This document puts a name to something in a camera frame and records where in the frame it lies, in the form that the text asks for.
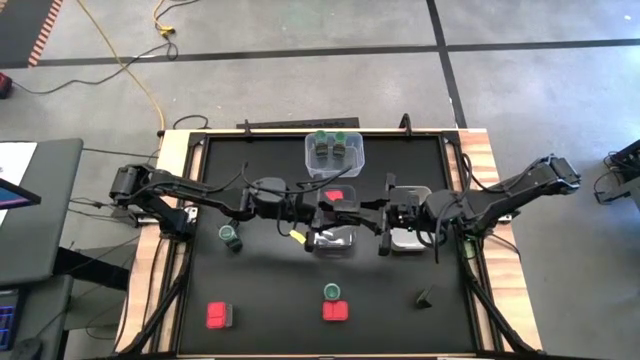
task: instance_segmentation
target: transparent bin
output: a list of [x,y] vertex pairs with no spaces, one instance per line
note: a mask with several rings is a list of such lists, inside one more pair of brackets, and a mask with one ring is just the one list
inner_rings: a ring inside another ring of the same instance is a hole
[[336,175],[347,166],[351,165],[351,170],[340,177],[356,177],[364,166],[364,143],[362,135],[356,132],[345,132],[345,154],[342,158],[333,155],[333,146],[337,132],[326,132],[328,154],[318,156],[316,154],[316,133],[307,135],[305,143],[305,164],[309,171],[309,176],[313,179],[328,178]]

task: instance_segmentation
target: red cube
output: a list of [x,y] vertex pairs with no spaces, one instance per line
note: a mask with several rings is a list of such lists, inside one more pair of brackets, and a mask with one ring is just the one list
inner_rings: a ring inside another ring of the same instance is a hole
[[233,307],[224,302],[212,302],[207,306],[207,328],[223,329],[231,326]]
[[322,304],[322,318],[325,321],[345,321],[349,318],[349,304],[344,300],[325,301]]

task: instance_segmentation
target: computer screen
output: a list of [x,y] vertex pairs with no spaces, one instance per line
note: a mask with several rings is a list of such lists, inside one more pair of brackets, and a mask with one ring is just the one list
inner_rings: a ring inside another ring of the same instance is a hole
[[40,204],[40,196],[0,179],[0,210]]

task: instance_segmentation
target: concrete floor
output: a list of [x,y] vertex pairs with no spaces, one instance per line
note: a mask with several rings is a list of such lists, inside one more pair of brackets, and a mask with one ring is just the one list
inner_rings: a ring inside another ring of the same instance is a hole
[[[121,55],[162,43],[153,4],[86,1]],[[448,44],[640,38],[640,3],[447,0],[437,7]],[[182,54],[371,45],[433,45],[423,0],[201,1],[174,9]],[[65,1],[43,59],[109,56],[74,1]],[[598,206],[591,187],[611,150],[640,138],[640,47],[451,53],[469,127],[486,127],[500,173],[555,152],[583,174],[569,197],[528,205],[514,221],[540,336],[551,354],[630,359],[640,338],[640,214],[628,201]],[[453,127],[437,53],[136,64],[167,118],[200,113],[210,126],[360,117],[394,127]],[[7,73],[33,89],[98,79],[113,66]],[[86,146],[151,153],[158,120],[126,76],[48,96],[16,91],[0,105],[0,140],[81,137]],[[138,159],[85,153],[74,195],[106,199],[115,169]],[[115,245],[124,226],[70,215],[63,243]],[[67,359],[105,355],[109,341],[71,337]]]

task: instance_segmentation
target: table leg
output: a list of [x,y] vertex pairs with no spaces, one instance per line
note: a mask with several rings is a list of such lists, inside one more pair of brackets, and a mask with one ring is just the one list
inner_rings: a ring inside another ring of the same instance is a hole
[[90,281],[116,290],[127,290],[129,270],[75,251],[58,248],[54,275],[68,274],[74,279]]

